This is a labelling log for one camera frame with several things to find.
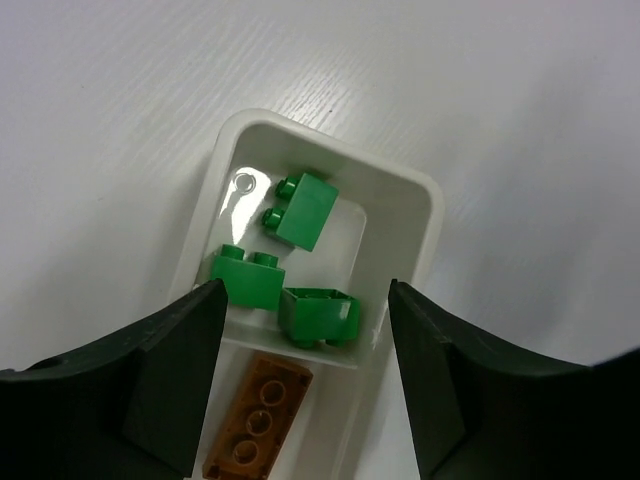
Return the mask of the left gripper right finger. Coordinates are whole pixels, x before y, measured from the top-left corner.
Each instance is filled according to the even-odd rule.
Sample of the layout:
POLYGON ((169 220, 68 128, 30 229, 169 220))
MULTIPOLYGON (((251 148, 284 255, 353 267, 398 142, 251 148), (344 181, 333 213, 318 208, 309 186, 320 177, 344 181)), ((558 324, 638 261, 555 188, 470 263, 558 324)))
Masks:
POLYGON ((424 479, 635 479, 639 354, 585 366, 503 340, 393 281, 390 321, 424 479))

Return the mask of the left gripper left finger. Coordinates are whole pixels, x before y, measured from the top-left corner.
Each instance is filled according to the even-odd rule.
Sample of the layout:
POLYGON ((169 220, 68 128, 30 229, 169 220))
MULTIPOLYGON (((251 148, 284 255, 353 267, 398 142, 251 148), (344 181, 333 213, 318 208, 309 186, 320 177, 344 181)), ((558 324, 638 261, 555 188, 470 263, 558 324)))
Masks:
POLYGON ((209 281, 96 341, 4 370, 2 477, 190 477, 227 304, 209 281))

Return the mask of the brown lego plate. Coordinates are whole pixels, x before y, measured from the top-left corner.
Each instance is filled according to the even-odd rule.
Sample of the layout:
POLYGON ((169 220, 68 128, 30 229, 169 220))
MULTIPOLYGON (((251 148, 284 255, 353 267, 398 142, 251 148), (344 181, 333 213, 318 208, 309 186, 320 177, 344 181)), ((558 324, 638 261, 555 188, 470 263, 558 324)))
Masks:
POLYGON ((306 367, 257 353, 202 467, 206 479, 266 479, 313 380, 306 367))

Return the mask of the green lego brick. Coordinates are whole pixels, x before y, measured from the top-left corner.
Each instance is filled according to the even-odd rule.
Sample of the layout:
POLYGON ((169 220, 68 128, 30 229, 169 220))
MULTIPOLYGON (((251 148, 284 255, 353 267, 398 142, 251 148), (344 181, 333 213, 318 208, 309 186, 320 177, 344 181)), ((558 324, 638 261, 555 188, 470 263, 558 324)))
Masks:
POLYGON ((340 347, 357 338, 361 302, 337 289, 289 287, 281 291, 278 325, 300 348, 324 342, 340 347))
POLYGON ((223 244, 212 260, 210 279, 224 283, 231 305, 276 311, 285 270, 275 255, 256 251, 245 256, 239 246, 223 244))
POLYGON ((262 214, 261 224, 279 241, 312 252, 338 195, 336 187, 309 173, 287 176, 277 183, 278 203, 262 214))

